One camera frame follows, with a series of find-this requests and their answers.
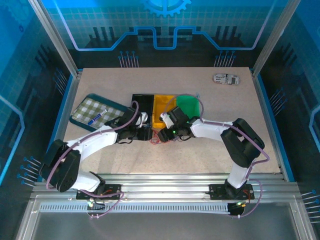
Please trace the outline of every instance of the black bracket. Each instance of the black bracket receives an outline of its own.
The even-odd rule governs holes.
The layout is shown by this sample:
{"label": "black bracket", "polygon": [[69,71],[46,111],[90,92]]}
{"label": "black bracket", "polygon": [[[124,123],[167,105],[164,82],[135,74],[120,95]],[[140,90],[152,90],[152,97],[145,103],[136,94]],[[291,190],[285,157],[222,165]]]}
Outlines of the black bracket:
{"label": "black bracket", "polygon": [[234,197],[230,197],[230,195],[226,191],[225,184],[210,184],[209,192],[206,194],[210,195],[210,200],[250,200],[255,199],[254,189],[251,184],[244,184],[241,188],[241,191]]}
{"label": "black bracket", "polygon": [[[104,189],[102,191],[102,195],[107,194],[115,194],[121,192],[121,185],[120,184],[104,184]],[[121,194],[109,196],[109,197],[94,197],[97,200],[119,200]],[[89,200],[92,196],[85,194],[82,191],[77,191],[75,199],[77,200]]]}

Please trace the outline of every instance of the green box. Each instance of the green box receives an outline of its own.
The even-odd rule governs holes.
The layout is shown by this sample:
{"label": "green box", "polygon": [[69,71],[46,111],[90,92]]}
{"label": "green box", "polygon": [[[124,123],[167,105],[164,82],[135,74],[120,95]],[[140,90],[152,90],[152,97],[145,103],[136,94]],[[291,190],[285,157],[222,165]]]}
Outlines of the green box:
{"label": "green box", "polygon": [[176,98],[176,105],[189,117],[199,117],[199,101],[193,96],[178,96]]}

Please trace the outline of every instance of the green checkered cloth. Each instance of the green checkered cloth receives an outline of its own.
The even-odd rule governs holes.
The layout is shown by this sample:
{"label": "green checkered cloth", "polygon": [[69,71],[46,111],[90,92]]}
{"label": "green checkered cloth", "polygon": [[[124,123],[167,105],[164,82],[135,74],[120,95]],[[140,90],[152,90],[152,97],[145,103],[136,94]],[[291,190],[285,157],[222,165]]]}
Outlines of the green checkered cloth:
{"label": "green checkered cloth", "polygon": [[113,107],[110,107],[106,104],[103,104],[99,101],[93,100],[92,98],[87,97],[72,113],[72,119],[83,123],[88,124],[93,118],[95,118],[103,110],[107,109],[108,111],[101,116],[96,122],[92,123],[90,127],[99,129],[102,127],[105,122],[108,122],[117,117],[121,117],[124,112]]}

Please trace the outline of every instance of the yellow box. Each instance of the yellow box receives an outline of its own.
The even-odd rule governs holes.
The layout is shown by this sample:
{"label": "yellow box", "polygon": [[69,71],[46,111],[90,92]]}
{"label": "yellow box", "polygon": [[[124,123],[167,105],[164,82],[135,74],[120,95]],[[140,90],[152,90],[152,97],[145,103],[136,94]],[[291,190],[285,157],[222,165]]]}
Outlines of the yellow box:
{"label": "yellow box", "polygon": [[[167,103],[174,97],[174,95],[154,95],[153,111],[152,111],[152,127],[155,129],[163,129],[166,124],[160,121],[160,114],[165,111]],[[175,98],[167,107],[167,111],[177,106],[177,99]]]}

